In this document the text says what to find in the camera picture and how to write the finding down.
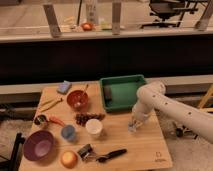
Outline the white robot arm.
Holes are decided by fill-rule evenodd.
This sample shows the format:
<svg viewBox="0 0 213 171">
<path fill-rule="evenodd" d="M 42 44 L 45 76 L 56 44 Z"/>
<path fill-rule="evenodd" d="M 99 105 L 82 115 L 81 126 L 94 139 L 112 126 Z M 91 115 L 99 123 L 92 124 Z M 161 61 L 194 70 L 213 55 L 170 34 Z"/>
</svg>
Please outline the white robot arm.
<svg viewBox="0 0 213 171">
<path fill-rule="evenodd" d="M 141 86 L 136 93 L 129 128 L 136 131 L 148 120 L 149 113 L 157 109 L 213 144 L 213 114 L 168 98 L 165 92 L 166 87 L 160 81 Z"/>
</svg>

